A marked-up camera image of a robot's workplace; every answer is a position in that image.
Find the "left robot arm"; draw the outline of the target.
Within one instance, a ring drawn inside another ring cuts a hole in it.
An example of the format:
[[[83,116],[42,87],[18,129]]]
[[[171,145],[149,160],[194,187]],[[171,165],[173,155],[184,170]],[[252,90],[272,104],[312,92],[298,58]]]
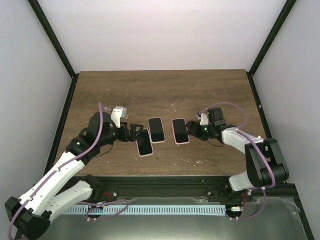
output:
[[[58,162],[30,190],[4,204],[10,226],[22,232],[24,239],[37,240],[65,210],[78,203],[93,206],[102,196],[102,183],[92,175],[75,185],[65,184],[101,151],[115,141],[135,142],[143,125],[121,122],[120,117],[96,112],[77,137],[72,139]]]

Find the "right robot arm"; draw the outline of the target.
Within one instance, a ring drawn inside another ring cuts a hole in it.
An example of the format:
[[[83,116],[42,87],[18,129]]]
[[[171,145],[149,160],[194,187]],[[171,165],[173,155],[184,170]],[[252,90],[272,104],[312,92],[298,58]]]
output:
[[[186,131],[201,141],[216,139],[245,155],[246,170],[231,176],[229,184],[222,188],[223,198],[229,202],[236,200],[242,190],[273,188],[290,176],[276,139],[253,136],[227,124],[220,107],[210,108],[207,113],[198,112],[197,121],[189,121]]]

